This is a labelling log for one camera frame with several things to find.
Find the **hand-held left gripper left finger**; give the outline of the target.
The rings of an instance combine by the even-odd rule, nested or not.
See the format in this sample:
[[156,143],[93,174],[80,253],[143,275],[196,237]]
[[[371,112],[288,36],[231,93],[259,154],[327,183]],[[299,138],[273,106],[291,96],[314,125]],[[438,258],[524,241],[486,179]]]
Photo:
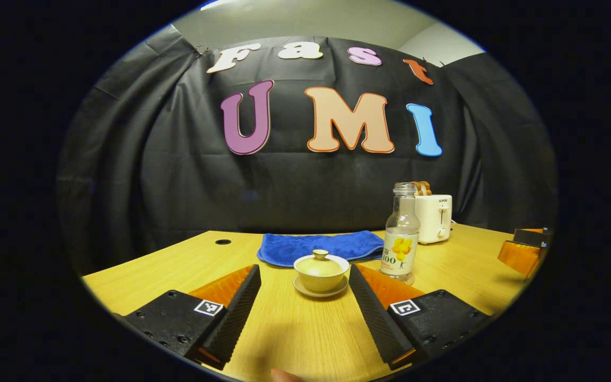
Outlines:
[[260,288],[260,268],[250,264],[191,292],[169,290],[120,319],[187,360],[223,370]]

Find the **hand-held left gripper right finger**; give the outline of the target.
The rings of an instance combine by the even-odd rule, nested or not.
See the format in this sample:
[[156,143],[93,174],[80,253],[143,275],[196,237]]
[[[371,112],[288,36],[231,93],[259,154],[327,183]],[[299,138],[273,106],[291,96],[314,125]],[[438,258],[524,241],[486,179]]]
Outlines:
[[349,285],[391,370],[436,358],[491,321],[447,290],[424,293],[359,264],[350,267]]

